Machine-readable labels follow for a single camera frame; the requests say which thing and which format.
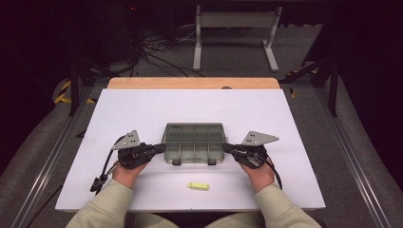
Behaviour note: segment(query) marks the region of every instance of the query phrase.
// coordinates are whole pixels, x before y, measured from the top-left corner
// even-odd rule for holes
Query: white board
[[[94,198],[99,177],[116,140],[136,129],[140,140],[160,143],[167,123],[222,123],[229,143],[241,143],[249,130],[274,135],[265,145],[284,193],[304,209],[325,207],[316,176],[280,89],[105,89],[68,173],[56,209],[77,211]],[[109,167],[117,160],[112,155]],[[191,190],[189,182],[210,184]],[[223,163],[165,163],[157,155],[139,175],[132,212],[253,211],[255,192],[231,155]]]

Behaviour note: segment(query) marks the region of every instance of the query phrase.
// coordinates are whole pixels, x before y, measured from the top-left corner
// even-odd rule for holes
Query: gray floor
[[[273,50],[278,61],[279,72],[273,73],[266,61],[261,47],[261,36],[265,32],[250,30],[239,37],[229,31],[208,31],[204,34],[201,71],[209,77],[276,77],[284,78],[287,72],[300,69],[300,63],[309,46],[315,39],[320,26],[303,28],[279,28]],[[194,43],[186,41],[164,53],[155,53],[177,66],[193,65]],[[183,76],[175,68],[165,68],[171,73]],[[198,74],[185,71],[190,76]],[[155,66],[144,61],[134,68],[134,75],[168,76]],[[299,134],[306,147],[309,159],[318,176],[319,187],[326,203],[326,209],[308,212],[314,219],[323,221],[327,227],[382,227],[372,215],[371,203],[363,197],[362,188],[352,172],[352,167],[344,153],[344,144],[338,137],[332,122],[338,122],[359,162],[365,178],[385,214],[389,225],[385,227],[403,227],[403,196],[386,168],[377,156],[371,142],[356,116],[353,105],[342,84],[339,83],[337,94],[337,118],[329,117],[328,109],[322,104],[318,94],[327,92],[327,87],[315,89],[307,85],[309,77],[292,85],[284,85],[284,93],[295,118]],[[100,80],[91,89],[90,98],[97,98],[106,83]],[[296,97],[292,98],[289,87],[293,87]],[[80,146],[76,135],[84,131],[89,123],[95,104],[84,104],[76,115],[76,123],[69,131],[62,153],[51,176],[44,180],[46,186],[38,196],[32,214],[49,198],[67,172]],[[59,142],[59,135],[68,120],[69,104],[57,104],[43,121],[30,133],[16,153],[8,169],[0,178],[0,227],[11,227],[22,208],[35,179]],[[39,214],[31,227],[65,227],[72,218],[72,213],[54,210],[56,195]]]

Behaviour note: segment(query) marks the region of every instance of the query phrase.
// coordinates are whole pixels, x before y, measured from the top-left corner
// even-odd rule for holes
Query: beige sleeve
[[[320,227],[302,209],[294,205],[275,183],[255,195],[266,227]]]
[[[115,180],[71,219],[67,227],[124,227],[133,190]]]

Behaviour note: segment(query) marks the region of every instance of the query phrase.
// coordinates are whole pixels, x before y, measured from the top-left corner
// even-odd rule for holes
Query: metal frame
[[[267,60],[273,72],[278,72],[278,64],[272,50],[273,40],[278,27],[282,7],[275,12],[202,12],[202,7],[196,9],[196,46],[193,69],[201,69],[202,61],[202,28],[269,28],[270,35],[264,40],[263,47]]]
[[[45,162],[41,172],[36,178],[32,188],[29,191],[26,200],[21,206],[21,209],[18,212],[16,218],[14,219],[14,222],[12,223],[11,227],[26,227],[27,222],[29,221],[32,212],[35,209],[36,204],[38,203],[43,192],[45,191],[45,187],[48,184],[50,176],[52,175],[57,162],[59,161],[64,151],[67,142],[67,137],[70,134],[78,117],[80,116],[80,112],[83,109],[83,106],[86,104],[86,100],[88,99],[91,90],[92,87],[84,87],[84,91],[80,99],[81,100],[80,105],[77,107],[77,110],[74,113],[74,115],[69,116],[67,118],[65,126],[63,127],[63,130],[59,138],[57,139],[56,144],[50,151],[47,161]]]
[[[353,148],[347,140],[346,134],[344,133],[340,122],[335,116],[333,116],[329,108],[327,108],[326,104],[328,103],[328,101],[325,92],[322,88],[315,88],[315,92],[320,100],[320,104],[323,106],[323,109],[327,114],[326,116],[329,120],[329,123],[332,125],[337,134],[337,137],[342,146],[343,157],[346,160],[351,173],[353,174],[358,190],[360,191],[362,198],[367,204],[368,210],[370,211],[370,214],[374,219],[376,227],[391,227],[391,224],[386,218],[386,215],[374,193],[371,182],[365,176],[365,173],[362,170],[357,157],[355,156]]]

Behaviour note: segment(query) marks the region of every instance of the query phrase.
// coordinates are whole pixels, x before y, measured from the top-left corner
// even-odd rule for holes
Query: yellow foam block
[[[187,184],[187,187],[190,189],[203,190],[203,191],[208,191],[208,189],[210,189],[210,185],[208,185],[207,183],[197,183],[197,182],[189,182]]]

